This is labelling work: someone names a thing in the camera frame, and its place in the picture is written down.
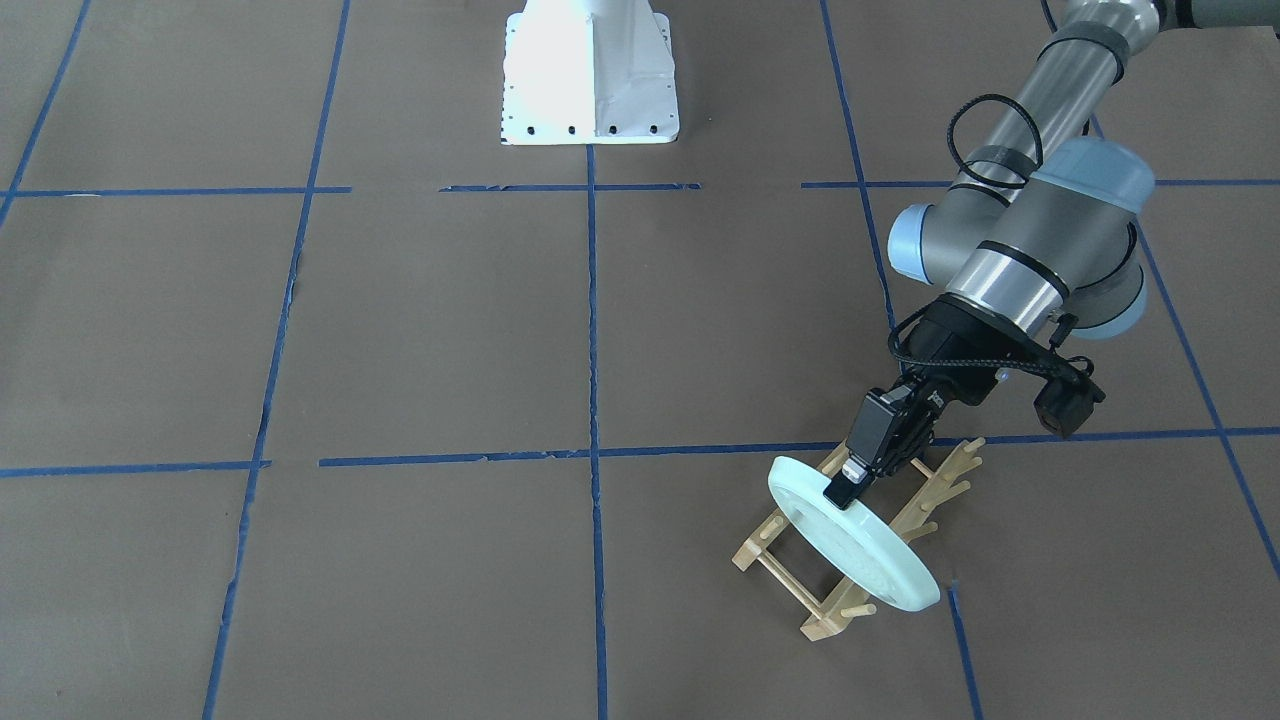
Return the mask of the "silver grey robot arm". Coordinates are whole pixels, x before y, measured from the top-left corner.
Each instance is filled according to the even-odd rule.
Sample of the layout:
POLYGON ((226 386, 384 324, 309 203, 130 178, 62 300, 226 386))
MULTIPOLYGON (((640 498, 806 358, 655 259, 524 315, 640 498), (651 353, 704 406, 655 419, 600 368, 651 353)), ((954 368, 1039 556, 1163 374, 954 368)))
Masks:
POLYGON ((947 137, 947 193, 901 211, 887 243, 896 272, 940 295, 890 332, 901 375, 865 395, 828 503, 849 509, 915 459, 945 409, 983 404, 1001 370, 1043 380, 1033 405, 1047 432, 1068 438, 1088 420, 1105 400, 1093 364, 1059 348, 1120 334, 1144 311, 1137 218, 1156 178, 1085 124, 1164 31, 1249 26, 1276 27, 1277 4, 1071 1, 1021 90, 986 95, 1006 108, 986 141, 963 154, 947 137))

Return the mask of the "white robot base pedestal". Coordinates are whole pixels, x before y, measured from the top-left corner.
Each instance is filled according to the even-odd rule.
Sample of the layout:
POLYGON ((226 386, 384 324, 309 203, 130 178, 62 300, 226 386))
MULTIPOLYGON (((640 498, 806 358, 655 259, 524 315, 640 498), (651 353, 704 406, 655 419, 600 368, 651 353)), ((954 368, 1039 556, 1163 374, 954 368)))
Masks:
POLYGON ((669 18, 648 1, 527 1, 504 28, 500 142, 672 143, 669 18))

